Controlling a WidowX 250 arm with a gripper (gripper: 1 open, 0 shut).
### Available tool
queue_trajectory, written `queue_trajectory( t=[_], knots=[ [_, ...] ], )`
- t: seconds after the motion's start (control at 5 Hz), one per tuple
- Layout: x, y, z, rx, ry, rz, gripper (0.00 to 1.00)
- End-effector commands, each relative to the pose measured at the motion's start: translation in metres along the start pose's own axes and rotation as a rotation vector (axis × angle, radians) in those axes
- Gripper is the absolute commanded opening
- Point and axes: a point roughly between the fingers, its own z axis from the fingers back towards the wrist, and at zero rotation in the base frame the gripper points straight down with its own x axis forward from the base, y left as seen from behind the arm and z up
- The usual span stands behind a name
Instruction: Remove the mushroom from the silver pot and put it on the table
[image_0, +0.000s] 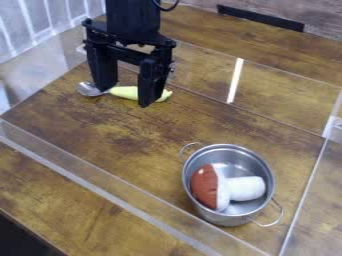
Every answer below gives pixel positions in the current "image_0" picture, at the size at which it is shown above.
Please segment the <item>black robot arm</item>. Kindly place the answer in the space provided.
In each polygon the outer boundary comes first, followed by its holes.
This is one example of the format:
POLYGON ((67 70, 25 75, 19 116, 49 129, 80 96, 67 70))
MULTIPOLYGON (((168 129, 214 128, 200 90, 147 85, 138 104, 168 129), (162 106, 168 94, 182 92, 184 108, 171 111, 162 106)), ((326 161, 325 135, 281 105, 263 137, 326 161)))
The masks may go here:
POLYGON ((119 82, 118 62, 139 67, 138 102, 147 107, 162 97, 172 72, 176 42, 160 34, 160 0, 106 0, 106 20, 87 18, 84 50, 94 87, 99 92, 119 82))

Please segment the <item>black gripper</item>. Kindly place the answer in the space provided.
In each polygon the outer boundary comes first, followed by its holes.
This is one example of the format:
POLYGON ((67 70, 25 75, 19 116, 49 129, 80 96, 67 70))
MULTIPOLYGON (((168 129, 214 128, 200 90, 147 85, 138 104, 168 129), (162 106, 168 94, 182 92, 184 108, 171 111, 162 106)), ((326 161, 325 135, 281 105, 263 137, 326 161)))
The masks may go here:
POLYGON ((95 87, 104 92, 118 84, 118 59, 140 64, 138 102, 142 107, 148 107, 163 94, 176 42, 159 32, 110 32, 106 21, 86 19, 82 25, 87 33, 84 44, 95 87), (131 49, 130 45, 152 46, 154 50, 143 53, 131 49))

